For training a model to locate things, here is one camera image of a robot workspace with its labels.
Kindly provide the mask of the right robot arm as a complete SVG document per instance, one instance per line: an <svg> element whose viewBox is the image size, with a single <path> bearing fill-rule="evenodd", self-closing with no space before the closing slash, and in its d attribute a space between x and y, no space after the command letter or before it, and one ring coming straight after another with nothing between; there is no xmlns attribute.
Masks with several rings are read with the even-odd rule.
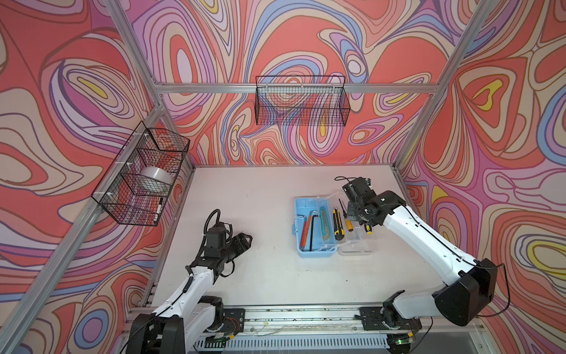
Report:
<svg viewBox="0 0 566 354"><path fill-rule="evenodd" d="M382 305L379 319L398 329L410 319L444 317L467 326L492 302L498 265L478 260L440 236L391 190L376 193L369 178L346 178L346 217L364 227L384 227L400 237L439 275L442 285L421 292L397 291Z"/></svg>

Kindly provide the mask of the teal utility knife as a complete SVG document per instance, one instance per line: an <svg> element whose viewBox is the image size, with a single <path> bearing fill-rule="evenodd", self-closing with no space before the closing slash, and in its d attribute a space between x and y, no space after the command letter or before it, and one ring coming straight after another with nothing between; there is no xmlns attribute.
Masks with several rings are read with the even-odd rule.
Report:
<svg viewBox="0 0 566 354"><path fill-rule="evenodd" d="M323 241L330 239L330 228L327 221L327 209L321 206L319 209L319 216L321 218L321 236Z"/></svg>

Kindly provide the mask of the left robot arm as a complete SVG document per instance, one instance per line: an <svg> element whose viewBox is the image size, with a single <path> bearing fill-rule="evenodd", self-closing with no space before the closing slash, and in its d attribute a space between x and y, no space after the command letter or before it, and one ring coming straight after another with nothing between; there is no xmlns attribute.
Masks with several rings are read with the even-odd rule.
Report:
<svg viewBox="0 0 566 354"><path fill-rule="evenodd" d="M212 344L225 344L244 329L245 310L224 309L219 296L208 290L225 278L226 264L248 251L253 237L233 234L230 224L218 221L204 234L198 256L186 267L188 275L172 295L150 314L135 318L121 353L188 353L199 338L210 333Z"/></svg>

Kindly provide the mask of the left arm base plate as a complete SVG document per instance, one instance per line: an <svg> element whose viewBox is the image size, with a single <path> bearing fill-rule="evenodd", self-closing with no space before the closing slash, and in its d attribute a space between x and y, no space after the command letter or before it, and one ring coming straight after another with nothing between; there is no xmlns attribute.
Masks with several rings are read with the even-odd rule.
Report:
<svg viewBox="0 0 566 354"><path fill-rule="evenodd" d="M205 330L205 334L215 338L229 338L242 333L245 329L246 310L244 308L228 308L223 311L221 321Z"/></svg>

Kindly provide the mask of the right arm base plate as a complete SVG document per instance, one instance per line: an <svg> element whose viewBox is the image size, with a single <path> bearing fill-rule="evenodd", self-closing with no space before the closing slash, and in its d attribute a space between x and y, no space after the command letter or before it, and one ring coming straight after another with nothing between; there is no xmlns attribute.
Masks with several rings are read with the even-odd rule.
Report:
<svg viewBox="0 0 566 354"><path fill-rule="evenodd" d="M419 332L422 323L419 318L404 319L391 308L361 307L354 319L362 322L364 330L408 330Z"/></svg>

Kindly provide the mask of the clear tool box lid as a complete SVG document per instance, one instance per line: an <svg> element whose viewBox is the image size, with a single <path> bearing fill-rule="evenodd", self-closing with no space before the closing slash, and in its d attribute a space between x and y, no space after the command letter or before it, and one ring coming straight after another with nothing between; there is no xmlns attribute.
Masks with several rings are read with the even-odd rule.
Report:
<svg viewBox="0 0 566 354"><path fill-rule="evenodd" d="M344 194L339 192L333 193L327 197L328 202L330 202L331 212L336 208L340 212L340 219L342 222L343 230L345 236L342 241L337 241L338 243L338 253L341 256L361 256L370 255L377 251L377 234L372 232L368 235L365 231L364 226L359 224L357 221L352 221L354 227L353 232L348 232L346 229L346 224L343 219L343 212L339 203L339 199L342 200L346 208L346 203L344 202Z"/></svg>

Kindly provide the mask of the yellow black utility knife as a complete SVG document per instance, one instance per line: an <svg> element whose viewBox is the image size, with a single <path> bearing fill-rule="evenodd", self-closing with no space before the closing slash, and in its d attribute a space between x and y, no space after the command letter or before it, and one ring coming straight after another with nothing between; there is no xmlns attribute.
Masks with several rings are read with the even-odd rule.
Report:
<svg viewBox="0 0 566 354"><path fill-rule="evenodd" d="M345 236L345 232L343 230L342 222L340 219L340 212L336 208L333 209L333 223L335 230L335 239L337 241L342 241Z"/></svg>

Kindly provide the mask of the red sleeved hex key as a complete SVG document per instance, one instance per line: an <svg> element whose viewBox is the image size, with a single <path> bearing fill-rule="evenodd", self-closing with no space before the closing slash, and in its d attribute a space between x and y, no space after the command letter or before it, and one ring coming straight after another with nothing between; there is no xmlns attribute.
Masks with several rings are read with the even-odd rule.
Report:
<svg viewBox="0 0 566 354"><path fill-rule="evenodd" d="M299 243L299 250L304 251L307 242L307 233L310 223L310 217L307 217L305 215L300 215L300 218L303 219L303 226L302 226L302 234Z"/></svg>

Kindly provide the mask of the dark steel hex key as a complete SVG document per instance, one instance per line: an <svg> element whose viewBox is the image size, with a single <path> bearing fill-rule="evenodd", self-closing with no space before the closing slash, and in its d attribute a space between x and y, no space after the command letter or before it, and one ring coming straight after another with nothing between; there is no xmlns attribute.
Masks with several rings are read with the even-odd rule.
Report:
<svg viewBox="0 0 566 354"><path fill-rule="evenodd" d="M315 229L315 220L318 218L318 213L316 211L312 211L310 214L310 228L309 228L309 251L312 252L313 247L313 238L314 238L314 229Z"/></svg>

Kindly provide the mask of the blue plastic tool box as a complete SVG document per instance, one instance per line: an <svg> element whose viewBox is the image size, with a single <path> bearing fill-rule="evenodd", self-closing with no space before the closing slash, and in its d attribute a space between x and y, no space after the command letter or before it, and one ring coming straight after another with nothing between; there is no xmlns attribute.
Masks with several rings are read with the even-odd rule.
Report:
<svg viewBox="0 0 566 354"><path fill-rule="evenodd" d="M303 197L294 201L293 233L301 258L329 258L336 253L333 209L323 197Z"/></svg>

